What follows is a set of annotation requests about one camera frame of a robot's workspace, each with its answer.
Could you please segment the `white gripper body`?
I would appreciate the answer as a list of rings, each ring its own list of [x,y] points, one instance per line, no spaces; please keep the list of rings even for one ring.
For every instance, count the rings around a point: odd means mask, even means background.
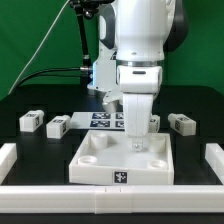
[[[118,66],[119,90],[122,93],[125,133],[144,137],[149,132],[154,95],[162,82],[162,67]]]

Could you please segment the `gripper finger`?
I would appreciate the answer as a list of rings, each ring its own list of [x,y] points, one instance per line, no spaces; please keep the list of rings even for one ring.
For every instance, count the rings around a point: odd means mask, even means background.
[[[135,151],[143,150],[143,139],[142,138],[133,138],[132,139],[132,149]]]

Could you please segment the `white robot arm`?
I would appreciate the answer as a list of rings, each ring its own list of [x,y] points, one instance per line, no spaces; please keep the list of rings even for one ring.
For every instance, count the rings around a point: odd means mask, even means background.
[[[88,89],[104,95],[108,113],[123,105],[125,134],[134,150],[143,149],[149,133],[164,54],[187,34],[183,0],[111,0],[99,10],[99,56]]]

